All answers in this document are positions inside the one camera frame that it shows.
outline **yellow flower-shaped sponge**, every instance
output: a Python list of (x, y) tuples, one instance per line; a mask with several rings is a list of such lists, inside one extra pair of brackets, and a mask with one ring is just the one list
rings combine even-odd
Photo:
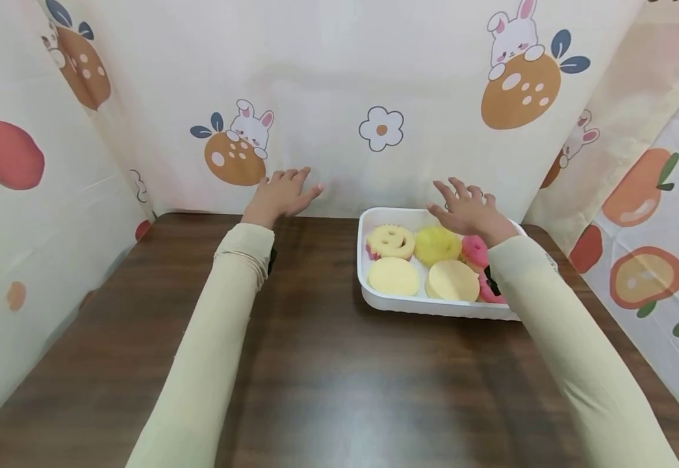
[(425, 292), (433, 299), (476, 301), (479, 275), (458, 260), (439, 261), (425, 280)]
[(420, 276), (409, 261), (384, 257), (370, 265), (368, 284), (383, 294), (414, 296), (420, 288)]
[(415, 236), (402, 226), (391, 224), (376, 227), (365, 241), (365, 250), (370, 260), (384, 257), (412, 258), (415, 251)]
[(428, 268), (443, 260), (454, 260), (461, 253), (461, 241), (442, 226), (421, 229), (415, 238), (415, 256)]

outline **white flower illustration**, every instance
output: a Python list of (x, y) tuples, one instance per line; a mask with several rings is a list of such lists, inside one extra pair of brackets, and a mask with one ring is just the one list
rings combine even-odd
[(368, 110), (368, 120), (360, 123), (360, 137), (368, 140), (372, 151), (383, 151), (385, 147), (396, 146), (402, 141), (403, 124), (404, 116), (401, 112), (389, 112), (376, 105)]

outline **pink rabbit ear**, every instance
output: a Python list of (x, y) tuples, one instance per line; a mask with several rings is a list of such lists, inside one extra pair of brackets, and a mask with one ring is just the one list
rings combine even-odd
[(594, 143), (596, 142), (597, 138), (599, 138), (599, 129), (592, 128), (588, 132), (583, 134), (583, 143), (584, 144)]
[(238, 112), (245, 118), (250, 118), (253, 116), (253, 105), (247, 102), (245, 99), (238, 99), (236, 103), (238, 107)]
[(502, 34), (506, 30), (506, 24), (508, 23), (508, 15), (502, 11), (494, 14), (487, 24), (487, 30), (490, 31), (493, 36)]
[(528, 20), (534, 14), (534, 9), (537, 6), (537, 0), (521, 0), (519, 5), (519, 18)]
[(261, 125), (264, 125), (268, 129), (272, 126), (272, 123), (274, 123), (274, 112), (267, 110), (259, 120), (261, 121)]

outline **white tray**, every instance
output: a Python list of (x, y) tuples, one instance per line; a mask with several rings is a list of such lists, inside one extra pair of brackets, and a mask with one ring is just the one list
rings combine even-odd
[[(486, 302), (454, 302), (431, 299), (425, 292), (424, 282), (428, 277), (428, 268), (412, 257), (414, 265), (420, 273), (420, 288), (417, 296), (389, 296), (373, 290), (368, 285), (367, 277), (372, 261), (365, 251), (365, 240), (375, 227), (382, 224), (403, 226), (417, 232), (427, 226), (440, 226), (441, 223), (427, 210), (407, 208), (370, 208), (360, 216), (357, 232), (357, 279), (363, 287), (363, 299), (370, 307), (384, 311), (408, 312), (410, 314), (443, 315), (447, 317), (471, 317), (472, 319), (518, 320), (516, 314), (505, 304), (486, 304)], [(526, 232), (517, 225), (518, 232), (526, 236)]]

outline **round yellow sponge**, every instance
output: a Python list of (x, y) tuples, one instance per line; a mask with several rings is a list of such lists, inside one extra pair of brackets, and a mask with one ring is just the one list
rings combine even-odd
[(383, 294), (414, 296), (420, 288), (420, 276), (410, 262), (399, 257), (384, 257), (370, 265), (368, 284)]
[(433, 299), (476, 301), (479, 275), (458, 260), (439, 261), (425, 281), (425, 292)]
[(415, 256), (428, 268), (436, 262), (454, 260), (461, 253), (461, 241), (442, 226), (421, 229), (415, 238)]

